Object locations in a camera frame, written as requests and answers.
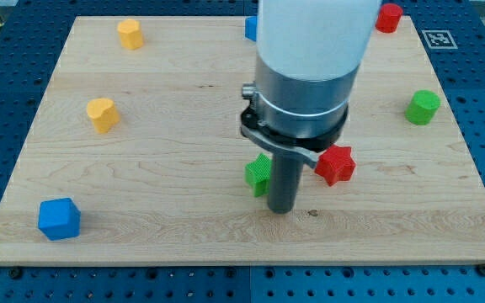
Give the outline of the blue block behind arm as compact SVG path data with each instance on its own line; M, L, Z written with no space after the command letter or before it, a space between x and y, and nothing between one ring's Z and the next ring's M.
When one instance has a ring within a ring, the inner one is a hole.
M245 18L245 37L251 41L257 40L258 17L250 16Z

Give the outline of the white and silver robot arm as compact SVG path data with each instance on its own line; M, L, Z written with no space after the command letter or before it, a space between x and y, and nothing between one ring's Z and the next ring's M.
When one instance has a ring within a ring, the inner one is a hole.
M275 166L315 167L339 137L381 0L263 0L241 132Z

